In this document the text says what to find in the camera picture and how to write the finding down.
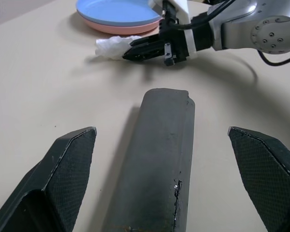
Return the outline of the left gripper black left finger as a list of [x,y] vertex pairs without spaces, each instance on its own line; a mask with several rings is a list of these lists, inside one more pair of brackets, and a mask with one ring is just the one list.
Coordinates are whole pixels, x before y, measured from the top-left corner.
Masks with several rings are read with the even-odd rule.
[[0,209],[0,232],[73,232],[90,174],[95,127],[57,138]]

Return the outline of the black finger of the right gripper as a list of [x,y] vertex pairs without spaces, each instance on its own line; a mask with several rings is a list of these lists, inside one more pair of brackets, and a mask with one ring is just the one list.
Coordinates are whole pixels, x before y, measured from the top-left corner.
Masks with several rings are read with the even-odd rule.
[[142,37],[130,43],[131,47],[160,47],[160,37],[158,34]]
[[141,62],[164,55],[164,42],[140,43],[132,42],[131,48],[125,52],[123,59]]

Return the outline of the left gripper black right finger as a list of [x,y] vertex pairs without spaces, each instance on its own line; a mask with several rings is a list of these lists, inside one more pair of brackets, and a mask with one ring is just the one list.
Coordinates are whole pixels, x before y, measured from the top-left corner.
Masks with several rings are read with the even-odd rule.
[[268,232],[290,232],[290,151],[258,131],[230,127],[244,187]]

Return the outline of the white tissue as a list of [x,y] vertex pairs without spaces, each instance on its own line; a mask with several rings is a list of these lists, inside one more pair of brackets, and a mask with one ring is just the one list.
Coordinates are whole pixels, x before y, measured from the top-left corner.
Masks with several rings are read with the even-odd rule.
[[120,37],[113,36],[108,39],[97,39],[95,55],[112,60],[123,59],[124,54],[131,48],[131,43],[141,39],[141,36]]

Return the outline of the blue plate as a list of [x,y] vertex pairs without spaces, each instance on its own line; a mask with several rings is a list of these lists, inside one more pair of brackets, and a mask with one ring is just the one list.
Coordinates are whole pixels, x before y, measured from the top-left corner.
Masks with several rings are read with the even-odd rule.
[[160,20],[148,0],[78,0],[76,9],[84,18],[108,26],[141,26]]

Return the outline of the grey glasses case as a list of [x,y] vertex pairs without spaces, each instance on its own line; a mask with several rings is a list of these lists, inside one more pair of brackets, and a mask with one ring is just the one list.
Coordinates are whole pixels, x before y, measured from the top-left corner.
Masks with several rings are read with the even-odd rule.
[[101,232],[186,232],[194,120],[186,90],[144,95]]

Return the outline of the pink plate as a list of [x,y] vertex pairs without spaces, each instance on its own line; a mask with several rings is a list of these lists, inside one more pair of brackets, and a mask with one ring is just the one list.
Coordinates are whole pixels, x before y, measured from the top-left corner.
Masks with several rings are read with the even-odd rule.
[[159,26],[161,18],[159,17],[152,23],[146,23],[139,26],[109,26],[104,24],[95,23],[91,20],[86,19],[80,12],[78,14],[81,16],[84,23],[90,28],[112,35],[136,35],[144,34],[146,32],[155,30]]

